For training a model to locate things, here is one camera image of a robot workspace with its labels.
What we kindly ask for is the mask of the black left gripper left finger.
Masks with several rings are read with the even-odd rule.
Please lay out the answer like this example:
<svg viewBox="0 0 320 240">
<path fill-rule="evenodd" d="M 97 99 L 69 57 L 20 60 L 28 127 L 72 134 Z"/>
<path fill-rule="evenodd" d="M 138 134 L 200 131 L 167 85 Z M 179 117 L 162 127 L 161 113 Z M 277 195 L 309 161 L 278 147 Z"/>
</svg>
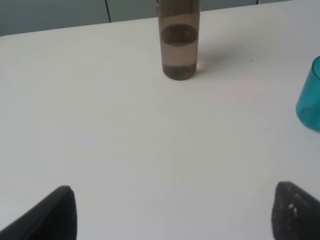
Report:
<svg viewBox="0 0 320 240">
<path fill-rule="evenodd" d="M 78 217 L 70 186 L 56 188 L 32 209 L 0 231 L 2 240 L 75 240 Z"/>
</svg>

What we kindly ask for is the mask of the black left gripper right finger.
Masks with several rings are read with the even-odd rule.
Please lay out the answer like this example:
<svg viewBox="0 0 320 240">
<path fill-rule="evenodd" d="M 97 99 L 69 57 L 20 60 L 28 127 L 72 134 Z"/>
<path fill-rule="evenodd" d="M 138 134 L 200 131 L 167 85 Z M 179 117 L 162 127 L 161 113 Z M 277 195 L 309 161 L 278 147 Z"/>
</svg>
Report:
<svg viewBox="0 0 320 240">
<path fill-rule="evenodd" d="M 318 240 L 320 201 L 290 181 L 275 188 L 271 212 L 275 240 Z"/>
</svg>

